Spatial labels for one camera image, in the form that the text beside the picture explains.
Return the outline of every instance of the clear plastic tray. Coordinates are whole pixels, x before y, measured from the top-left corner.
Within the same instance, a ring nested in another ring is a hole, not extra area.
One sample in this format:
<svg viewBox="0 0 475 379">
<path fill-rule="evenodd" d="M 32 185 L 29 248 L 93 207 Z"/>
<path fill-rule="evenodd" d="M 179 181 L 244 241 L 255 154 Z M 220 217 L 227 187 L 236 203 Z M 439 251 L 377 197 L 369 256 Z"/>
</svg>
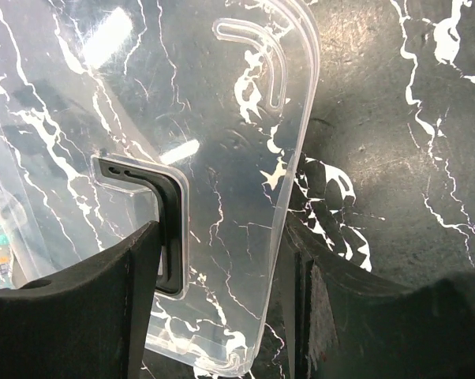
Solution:
<svg viewBox="0 0 475 379">
<path fill-rule="evenodd" d="M 0 1 L 0 217 L 26 280 L 154 219 L 107 155 L 172 174 L 184 291 L 156 295 L 147 348 L 223 376 L 260 346 L 319 70 L 296 0 Z"/>
</svg>

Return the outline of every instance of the transparent plastic lid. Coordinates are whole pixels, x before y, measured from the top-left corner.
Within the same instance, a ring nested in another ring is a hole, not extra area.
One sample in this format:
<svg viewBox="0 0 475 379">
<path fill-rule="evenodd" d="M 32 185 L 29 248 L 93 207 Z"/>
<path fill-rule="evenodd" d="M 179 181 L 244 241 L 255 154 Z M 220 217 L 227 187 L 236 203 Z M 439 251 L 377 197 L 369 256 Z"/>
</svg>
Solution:
<svg viewBox="0 0 475 379">
<path fill-rule="evenodd" d="M 104 178 L 96 159 L 161 171 L 181 188 L 185 277 L 179 295 L 155 296 L 147 348 L 223 376 L 248 371 L 317 38 L 296 0 L 0 0 L 0 220 L 22 277 L 158 217 L 152 191 Z"/>
</svg>

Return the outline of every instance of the plastic package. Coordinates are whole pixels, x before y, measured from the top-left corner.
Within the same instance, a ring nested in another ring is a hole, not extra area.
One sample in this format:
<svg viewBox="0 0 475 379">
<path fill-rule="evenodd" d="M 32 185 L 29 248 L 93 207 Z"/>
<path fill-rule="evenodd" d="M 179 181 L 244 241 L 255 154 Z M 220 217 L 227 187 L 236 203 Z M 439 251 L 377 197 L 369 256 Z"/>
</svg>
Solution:
<svg viewBox="0 0 475 379">
<path fill-rule="evenodd" d="M 185 281 L 155 296 L 147 348 L 248 371 L 318 70 L 296 0 L 0 2 L 0 218 L 25 279 L 157 217 L 97 157 L 161 170 L 183 191 Z"/>
</svg>

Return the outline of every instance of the curved groove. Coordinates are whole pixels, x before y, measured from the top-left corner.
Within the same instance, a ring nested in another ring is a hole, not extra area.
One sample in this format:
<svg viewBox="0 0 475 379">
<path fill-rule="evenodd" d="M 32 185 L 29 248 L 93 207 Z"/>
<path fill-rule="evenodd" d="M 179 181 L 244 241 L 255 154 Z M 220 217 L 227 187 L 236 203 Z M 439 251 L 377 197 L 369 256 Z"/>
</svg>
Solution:
<svg viewBox="0 0 475 379">
<path fill-rule="evenodd" d="M 216 38 L 220 40 L 246 43 L 264 53 L 264 59 L 266 59 L 271 69 L 269 90 L 267 93 L 268 106 L 274 110 L 282 109 L 286 100 L 286 56 L 272 34 L 253 22 L 233 18 L 219 18 L 216 20 L 213 23 L 213 32 Z M 256 39 L 250 38 L 249 35 L 259 37 L 263 42 L 260 43 Z M 271 47 L 278 57 L 279 73 L 275 72 L 275 66 L 271 56 L 267 53 L 267 47 Z M 275 97 L 275 81 L 277 80 L 279 80 L 280 83 L 278 100 L 277 103 L 273 103 L 273 98 Z"/>
</svg>

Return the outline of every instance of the black marble surface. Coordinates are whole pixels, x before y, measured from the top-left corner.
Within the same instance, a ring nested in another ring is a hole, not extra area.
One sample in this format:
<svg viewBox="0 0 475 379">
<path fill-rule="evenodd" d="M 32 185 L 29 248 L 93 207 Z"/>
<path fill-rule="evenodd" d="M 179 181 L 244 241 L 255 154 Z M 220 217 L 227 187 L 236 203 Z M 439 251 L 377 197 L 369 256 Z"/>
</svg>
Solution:
<svg viewBox="0 0 475 379">
<path fill-rule="evenodd" d="M 316 235 L 311 253 L 410 287 L 475 270 L 475 0 L 307 3 L 322 62 L 287 223 Z M 289 377 L 278 299 L 246 378 Z M 143 378 L 197 377 L 144 364 Z"/>
</svg>

